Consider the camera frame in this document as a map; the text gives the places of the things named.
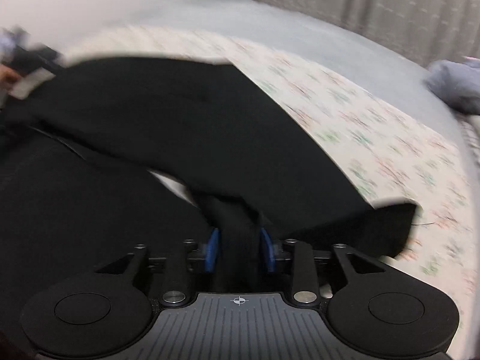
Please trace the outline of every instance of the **black garment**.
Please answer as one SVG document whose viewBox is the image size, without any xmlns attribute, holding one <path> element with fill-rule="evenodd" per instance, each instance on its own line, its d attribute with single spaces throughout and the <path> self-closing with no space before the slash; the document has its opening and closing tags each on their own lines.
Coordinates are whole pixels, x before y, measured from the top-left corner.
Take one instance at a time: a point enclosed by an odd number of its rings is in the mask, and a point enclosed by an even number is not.
<svg viewBox="0 0 480 360">
<path fill-rule="evenodd" d="M 415 210 L 410 203 L 373 210 L 321 148 L 231 65 L 84 62 L 26 101 L 10 102 L 0 118 L 0 258 L 11 267 L 0 271 L 0 329 L 17 342 L 16 321 L 30 296 L 135 243 L 168 251 L 185 238 L 205 241 L 221 226 L 225 247 L 240 243 L 255 261 L 257 250 L 245 246 L 256 245 L 261 213 L 274 237 L 395 256 Z M 181 180 L 203 212 L 147 168 Z"/>
</svg>

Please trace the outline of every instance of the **floral fabric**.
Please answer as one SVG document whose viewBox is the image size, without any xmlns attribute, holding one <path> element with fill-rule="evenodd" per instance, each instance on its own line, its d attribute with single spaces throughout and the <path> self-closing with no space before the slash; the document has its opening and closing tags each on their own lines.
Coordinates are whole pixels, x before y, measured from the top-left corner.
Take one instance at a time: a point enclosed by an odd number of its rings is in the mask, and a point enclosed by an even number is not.
<svg viewBox="0 0 480 360">
<path fill-rule="evenodd" d="M 455 301 L 460 326 L 448 353 L 461 357 L 477 259 L 470 186 L 455 145 L 318 63 L 248 40 L 125 27 L 84 40 L 66 58 L 72 63 L 92 56 L 142 54 L 230 61 L 302 126 L 371 204 L 399 197 L 417 201 L 423 210 L 406 249 L 388 263 Z"/>
</svg>

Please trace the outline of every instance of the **gray curtain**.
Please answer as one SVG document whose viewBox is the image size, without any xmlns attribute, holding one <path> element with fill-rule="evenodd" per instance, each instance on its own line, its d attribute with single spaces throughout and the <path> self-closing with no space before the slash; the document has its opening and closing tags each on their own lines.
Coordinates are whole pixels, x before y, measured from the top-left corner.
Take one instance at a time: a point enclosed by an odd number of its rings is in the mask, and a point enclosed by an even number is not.
<svg viewBox="0 0 480 360">
<path fill-rule="evenodd" d="M 422 66 L 480 57 L 480 0 L 258 1 L 357 32 Z"/>
</svg>

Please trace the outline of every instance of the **bed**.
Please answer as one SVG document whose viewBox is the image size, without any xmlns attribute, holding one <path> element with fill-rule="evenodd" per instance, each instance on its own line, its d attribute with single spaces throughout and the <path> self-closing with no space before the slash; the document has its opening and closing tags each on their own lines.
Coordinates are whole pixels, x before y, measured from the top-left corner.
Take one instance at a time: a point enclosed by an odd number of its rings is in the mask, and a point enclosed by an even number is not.
<svg viewBox="0 0 480 360">
<path fill-rule="evenodd" d="M 251 0 L 165 3 L 59 50 L 67 63 L 119 54 L 233 62 L 372 204 L 421 203 L 407 249 L 390 263 L 455 300 L 461 325 L 449 354 L 474 356 L 480 185 L 459 124 L 423 86 L 425 69 L 352 32 Z"/>
</svg>

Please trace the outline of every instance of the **person's hand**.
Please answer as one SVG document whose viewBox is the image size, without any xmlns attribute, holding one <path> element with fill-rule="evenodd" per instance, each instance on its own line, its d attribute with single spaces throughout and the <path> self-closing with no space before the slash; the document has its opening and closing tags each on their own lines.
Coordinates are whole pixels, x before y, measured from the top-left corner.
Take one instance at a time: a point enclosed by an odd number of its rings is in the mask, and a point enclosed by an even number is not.
<svg viewBox="0 0 480 360">
<path fill-rule="evenodd" d="M 11 91 L 21 78 L 21 75 L 15 70 L 0 64 L 0 89 Z"/>
</svg>

